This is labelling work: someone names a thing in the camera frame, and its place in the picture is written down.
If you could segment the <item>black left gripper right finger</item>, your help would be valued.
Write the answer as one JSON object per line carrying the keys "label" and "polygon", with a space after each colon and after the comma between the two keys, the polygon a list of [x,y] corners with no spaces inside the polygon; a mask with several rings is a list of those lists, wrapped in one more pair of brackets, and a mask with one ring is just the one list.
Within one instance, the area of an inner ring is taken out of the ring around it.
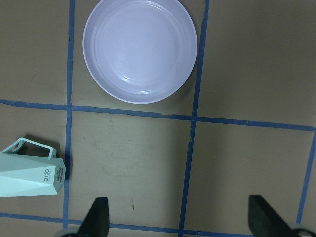
{"label": "black left gripper right finger", "polygon": [[294,232],[261,195],[248,197],[248,226],[254,237],[294,237]]}

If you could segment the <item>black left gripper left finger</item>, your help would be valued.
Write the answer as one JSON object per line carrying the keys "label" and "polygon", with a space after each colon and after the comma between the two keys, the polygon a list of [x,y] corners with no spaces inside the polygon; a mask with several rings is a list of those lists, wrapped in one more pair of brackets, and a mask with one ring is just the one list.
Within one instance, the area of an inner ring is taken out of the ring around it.
{"label": "black left gripper left finger", "polygon": [[110,218],[107,197],[95,199],[83,223],[77,231],[78,237],[106,237],[109,233]]}

